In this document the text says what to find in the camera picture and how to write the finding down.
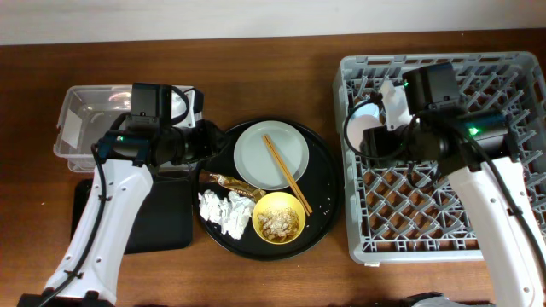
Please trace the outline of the light blue plastic cup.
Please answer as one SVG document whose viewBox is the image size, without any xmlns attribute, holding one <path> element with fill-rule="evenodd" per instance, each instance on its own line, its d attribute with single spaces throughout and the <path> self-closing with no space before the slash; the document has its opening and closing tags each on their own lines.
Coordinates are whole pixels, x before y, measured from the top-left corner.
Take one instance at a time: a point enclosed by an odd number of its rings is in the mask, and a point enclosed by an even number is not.
<svg viewBox="0 0 546 307">
<path fill-rule="evenodd" d="M 380 109 L 374 103 L 361 104 L 349 118 L 346 135 L 349 143 L 358 151 L 363 141 L 363 132 L 368 129 L 381 127 L 383 124 L 379 119 Z"/>
</svg>

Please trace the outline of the gold coffee sachet wrapper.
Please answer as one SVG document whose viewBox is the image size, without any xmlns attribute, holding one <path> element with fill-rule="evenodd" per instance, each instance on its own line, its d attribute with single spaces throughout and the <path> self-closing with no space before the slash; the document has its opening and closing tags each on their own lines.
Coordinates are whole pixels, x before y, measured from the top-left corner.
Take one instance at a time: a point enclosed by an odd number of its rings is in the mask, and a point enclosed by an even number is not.
<svg viewBox="0 0 546 307">
<path fill-rule="evenodd" d="M 241 196 L 252 198 L 255 202 L 259 201 L 266 195 L 266 192 L 263 189 L 256 188 L 249 183 L 243 182 L 242 180 L 212 173 L 210 171 L 201 171 L 199 174 L 199 182 L 216 183 L 219 186 L 236 192 Z"/>
</svg>

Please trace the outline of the white tissue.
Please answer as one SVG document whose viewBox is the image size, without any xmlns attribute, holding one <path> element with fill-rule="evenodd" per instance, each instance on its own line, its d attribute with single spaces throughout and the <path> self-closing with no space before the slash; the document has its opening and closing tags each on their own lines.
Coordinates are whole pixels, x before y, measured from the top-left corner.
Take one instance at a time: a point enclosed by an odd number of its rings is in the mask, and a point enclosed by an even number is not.
<svg viewBox="0 0 546 307">
<path fill-rule="evenodd" d="M 255 202 L 237 192 L 230 191 L 227 198 L 220 199 L 210 189 L 198 194 L 200 216 L 220 227 L 222 235 L 240 240 L 253 215 Z"/>
</svg>

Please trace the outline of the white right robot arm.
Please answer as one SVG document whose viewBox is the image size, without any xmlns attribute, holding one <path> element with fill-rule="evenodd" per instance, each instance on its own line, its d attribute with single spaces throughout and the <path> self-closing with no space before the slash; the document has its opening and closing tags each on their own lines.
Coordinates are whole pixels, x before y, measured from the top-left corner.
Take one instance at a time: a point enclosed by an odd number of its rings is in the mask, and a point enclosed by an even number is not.
<svg viewBox="0 0 546 307">
<path fill-rule="evenodd" d="M 545 242 L 514 136 L 500 112 L 421 110 L 399 125 L 364 115 L 349 125 L 347 141 L 388 162 L 437 163 L 472 224 L 496 304 L 545 304 Z"/>
</svg>

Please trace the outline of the yellow bowl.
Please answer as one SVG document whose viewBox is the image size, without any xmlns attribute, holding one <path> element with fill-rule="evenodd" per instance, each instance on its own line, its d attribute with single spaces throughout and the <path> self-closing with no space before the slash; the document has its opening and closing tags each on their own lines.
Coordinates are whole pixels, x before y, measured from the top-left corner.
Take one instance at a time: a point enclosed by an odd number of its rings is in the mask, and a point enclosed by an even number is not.
<svg viewBox="0 0 546 307">
<path fill-rule="evenodd" d="M 306 213 L 299 200 L 284 192 L 269 193 L 253 208 L 253 228 L 267 243 L 285 245 L 303 232 Z"/>
</svg>

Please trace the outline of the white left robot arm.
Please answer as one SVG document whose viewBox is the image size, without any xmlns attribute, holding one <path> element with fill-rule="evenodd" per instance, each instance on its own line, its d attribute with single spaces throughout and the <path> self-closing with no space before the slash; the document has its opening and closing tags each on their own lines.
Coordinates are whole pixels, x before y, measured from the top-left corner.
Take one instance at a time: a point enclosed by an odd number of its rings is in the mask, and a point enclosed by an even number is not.
<svg viewBox="0 0 546 307">
<path fill-rule="evenodd" d="M 93 188 L 63 260 L 42 293 L 24 293 L 18 304 L 114 306 L 127 241 L 160 166 L 201 162 L 226 144 L 226 133 L 208 120 L 190 129 L 116 120 L 91 147 Z"/>
</svg>

